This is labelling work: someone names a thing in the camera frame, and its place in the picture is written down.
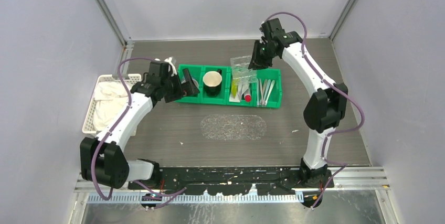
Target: white basket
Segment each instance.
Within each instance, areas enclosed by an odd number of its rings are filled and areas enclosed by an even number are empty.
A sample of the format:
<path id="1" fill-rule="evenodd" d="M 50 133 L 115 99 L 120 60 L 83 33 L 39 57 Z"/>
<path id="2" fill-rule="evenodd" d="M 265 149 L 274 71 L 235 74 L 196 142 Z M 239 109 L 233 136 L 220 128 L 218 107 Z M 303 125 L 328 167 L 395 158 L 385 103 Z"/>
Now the white basket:
<path id="1" fill-rule="evenodd" d="M 124 75 L 124 81 L 127 84 L 130 84 L 131 86 L 136 84 L 136 82 L 141 81 L 142 77 L 138 73 L 131 73 L 131 74 L 125 74 Z M 103 74 L 98 77 L 98 80 L 96 82 L 96 86 L 94 86 L 94 90 L 96 90 L 97 84 L 99 82 L 104 81 L 114 81 L 114 82 L 121 82 L 119 80 L 118 75 L 114 74 Z M 85 117 L 85 121 L 83 122 L 82 132 L 84 134 L 90 134 L 92 136 L 96 136 L 100 131 L 96 131 L 96 128 L 94 128 L 93 125 L 93 115 L 94 111 L 96 110 L 96 101 L 94 100 L 94 92 L 91 96 L 90 106 L 88 107 L 87 116 Z"/>

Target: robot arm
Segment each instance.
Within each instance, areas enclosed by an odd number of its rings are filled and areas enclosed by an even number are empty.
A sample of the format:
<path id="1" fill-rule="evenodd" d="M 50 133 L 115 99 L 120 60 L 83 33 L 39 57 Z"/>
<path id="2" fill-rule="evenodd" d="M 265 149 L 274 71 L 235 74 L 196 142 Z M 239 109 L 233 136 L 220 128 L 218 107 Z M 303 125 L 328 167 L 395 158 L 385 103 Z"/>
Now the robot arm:
<path id="1" fill-rule="evenodd" d="M 114 121 L 96 138 L 85 137 L 81 142 L 81 174 L 84 179 L 92 180 L 93 154 L 99 143 L 104 140 L 95 165 L 99 184 L 121 188 L 125 182 L 139 179 L 147 180 L 148 185 L 157 184 L 160 179 L 158 163 L 144 159 L 127 161 L 123 152 L 131 133 L 158 101 L 163 98 L 168 103 L 184 96 L 199 94 L 188 69 L 184 69 L 183 74 L 184 81 L 181 82 L 172 58 L 164 62 L 150 63 L 150 69 L 144 74 L 144 79 L 131 88 L 131 104 L 122 108 Z"/>
<path id="2" fill-rule="evenodd" d="M 322 158 L 323 142 L 344 118 L 346 98 L 321 81 L 307 60 L 318 70 L 324 80 L 345 93 L 347 93 L 347 87 L 343 83 L 336 84 L 327 76 L 307 50 L 305 50 L 306 58 L 304 58 L 301 51 L 302 38 L 294 31 L 286 33 L 277 18 L 264 22 L 260 30 L 263 32 L 262 41 L 255 41 L 249 68 L 259 70 L 271 67 L 272 59 L 278 56 L 295 71 L 309 93 L 310 99 L 303 112 L 304 120 L 310 128 L 309 140 L 306 153 L 301 159 L 300 180 L 302 184 L 313 186 L 326 175 L 327 163 Z M 328 136 L 324 156 L 326 156 L 330 140 L 331 137 Z"/>

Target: white wall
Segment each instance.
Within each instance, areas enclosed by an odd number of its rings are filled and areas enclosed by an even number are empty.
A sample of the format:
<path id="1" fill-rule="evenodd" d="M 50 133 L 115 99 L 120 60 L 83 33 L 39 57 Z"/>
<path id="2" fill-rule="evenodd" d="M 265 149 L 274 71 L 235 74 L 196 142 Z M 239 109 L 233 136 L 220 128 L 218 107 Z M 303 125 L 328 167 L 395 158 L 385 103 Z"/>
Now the white wall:
<path id="1" fill-rule="evenodd" d="M 66 223 L 96 78 L 121 45 L 94 0 L 0 0 L 0 222 Z"/>
<path id="2" fill-rule="evenodd" d="M 402 223 L 445 220 L 444 0 L 358 0 L 334 41 Z"/>
<path id="3" fill-rule="evenodd" d="M 328 37 L 347 0 L 108 0 L 133 40 L 258 38 L 272 13 L 300 15 L 310 37 Z M 301 28 L 283 17 L 289 30 Z"/>

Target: dark gray floor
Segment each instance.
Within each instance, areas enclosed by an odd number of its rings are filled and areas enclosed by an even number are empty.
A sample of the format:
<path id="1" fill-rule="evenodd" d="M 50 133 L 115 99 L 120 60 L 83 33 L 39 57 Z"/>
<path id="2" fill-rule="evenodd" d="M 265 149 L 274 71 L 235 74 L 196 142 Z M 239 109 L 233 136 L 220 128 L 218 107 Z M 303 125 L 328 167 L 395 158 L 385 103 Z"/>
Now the dark gray floor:
<path id="1" fill-rule="evenodd" d="M 135 44 L 132 58 L 175 57 L 178 64 L 230 65 L 230 58 L 250 55 L 252 40 L 150 41 Z M 342 77 L 331 42 L 309 39 L 308 50 L 320 67 L 336 82 Z M 306 151 L 308 127 L 303 110 L 309 96 L 293 70 L 279 58 L 283 98 L 281 108 L 199 105 L 163 101 L 137 127 L 125 148 L 127 159 L 147 158 L 161 166 L 274 166 L 298 165 Z M 148 61 L 130 63 L 128 73 L 148 71 Z M 210 140 L 203 136 L 201 121 L 212 114 L 257 115 L 266 122 L 266 133 L 256 140 Z M 339 129 L 356 125 L 351 106 Z M 333 136 L 329 158 L 351 165 L 369 165 L 358 132 Z"/>

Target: white cloth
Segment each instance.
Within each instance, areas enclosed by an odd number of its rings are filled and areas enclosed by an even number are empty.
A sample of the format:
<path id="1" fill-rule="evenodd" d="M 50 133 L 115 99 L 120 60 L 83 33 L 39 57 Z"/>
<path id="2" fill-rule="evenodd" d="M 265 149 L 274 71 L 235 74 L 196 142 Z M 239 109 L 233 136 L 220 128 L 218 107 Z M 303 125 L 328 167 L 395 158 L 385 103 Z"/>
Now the white cloth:
<path id="1" fill-rule="evenodd" d="M 102 131 L 128 103 L 128 95 L 122 83 L 105 81 L 99 82 L 96 86 L 94 100 L 96 100 L 96 109 L 93 125 L 97 131 Z"/>

